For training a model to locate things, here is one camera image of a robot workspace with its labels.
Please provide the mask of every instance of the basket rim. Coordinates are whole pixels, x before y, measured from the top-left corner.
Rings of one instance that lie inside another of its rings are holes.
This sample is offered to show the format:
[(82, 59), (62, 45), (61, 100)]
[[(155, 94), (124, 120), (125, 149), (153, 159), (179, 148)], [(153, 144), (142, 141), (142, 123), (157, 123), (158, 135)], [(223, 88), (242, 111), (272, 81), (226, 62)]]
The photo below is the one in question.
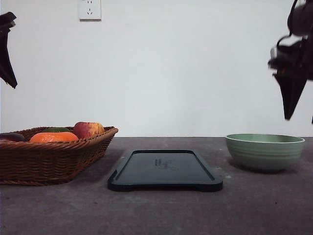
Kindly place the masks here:
[[(30, 129), (25, 129), (22, 131), (12, 131), (11, 133), (20, 133), (25, 131), (32, 131), (35, 129), (42, 129), (47, 127), (34, 127)], [(1, 141), (0, 150), (7, 150), (7, 149), (16, 149), (16, 150), (22, 150), (25, 148), (32, 148), (32, 149), (80, 149), (86, 146), (92, 146), (94, 144), (97, 144), (101, 141), (107, 140), (110, 137), (114, 136), (118, 129), (114, 126), (110, 127), (104, 127), (109, 128), (109, 130), (105, 130), (104, 133), (95, 135), (93, 137), (79, 139), (76, 141), (54, 141), (54, 142), (29, 142), (29, 141)]]

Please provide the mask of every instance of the plastic tray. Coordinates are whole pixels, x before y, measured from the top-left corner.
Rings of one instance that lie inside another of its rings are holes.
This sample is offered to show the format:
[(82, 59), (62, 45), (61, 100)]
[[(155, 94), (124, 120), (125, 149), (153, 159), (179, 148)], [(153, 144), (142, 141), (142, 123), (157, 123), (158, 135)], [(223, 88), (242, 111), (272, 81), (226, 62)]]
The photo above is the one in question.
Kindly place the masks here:
[(223, 181), (193, 150), (133, 150), (108, 179), (108, 188), (219, 191)]

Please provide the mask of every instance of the white wall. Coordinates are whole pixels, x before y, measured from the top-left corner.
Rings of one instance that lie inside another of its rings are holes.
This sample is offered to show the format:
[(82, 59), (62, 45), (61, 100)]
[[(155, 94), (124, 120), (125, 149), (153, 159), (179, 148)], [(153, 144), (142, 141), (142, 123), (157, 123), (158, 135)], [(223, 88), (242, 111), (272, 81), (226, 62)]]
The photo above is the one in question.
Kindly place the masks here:
[(98, 121), (117, 136), (311, 136), (313, 84), (291, 121), (268, 69), (293, 0), (2, 0), (17, 19), (8, 49), (18, 86), (1, 81), (3, 132)]

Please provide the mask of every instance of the red apple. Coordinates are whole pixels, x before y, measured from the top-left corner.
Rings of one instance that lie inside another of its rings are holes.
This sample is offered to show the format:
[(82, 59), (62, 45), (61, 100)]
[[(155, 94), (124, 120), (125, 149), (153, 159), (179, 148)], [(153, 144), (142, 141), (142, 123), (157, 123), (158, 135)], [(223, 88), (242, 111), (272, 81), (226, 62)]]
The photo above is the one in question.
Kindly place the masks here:
[(89, 138), (104, 133), (103, 126), (98, 122), (78, 122), (73, 128), (73, 133), (79, 138)]
[(25, 137), (21, 134), (17, 133), (1, 133), (0, 134), (0, 141), (15, 141), (15, 142), (20, 142), (20, 141), (25, 141)]

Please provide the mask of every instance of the bowl rim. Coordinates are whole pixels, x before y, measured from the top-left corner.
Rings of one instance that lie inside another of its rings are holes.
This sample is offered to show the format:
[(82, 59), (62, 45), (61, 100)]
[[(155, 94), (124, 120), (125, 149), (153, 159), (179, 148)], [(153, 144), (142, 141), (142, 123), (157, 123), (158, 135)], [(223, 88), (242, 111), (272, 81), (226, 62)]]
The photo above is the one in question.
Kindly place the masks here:
[[(284, 136), (284, 137), (298, 138), (299, 141), (292, 141), (292, 142), (245, 141), (245, 140), (238, 140), (238, 139), (234, 139), (234, 138), (229, 137), (229, 136), (232, 136), (232, 135)], [(305, 139), (304, 139), (304, 138), (296, 137), (296, 136), (277, 135), (277, 134), (259, 134), (259, 133), (235, 133), (235, 134), (229, 134), (229, 135), (225, 136), (225, 138), (228, 139), (228, 140), (232, 140), (232, 141), (240, 141), (240, 142), (248, 142), (248, 143), (290, 144), (290, 143), (302, 143), (302, 142), (305, 142)]]

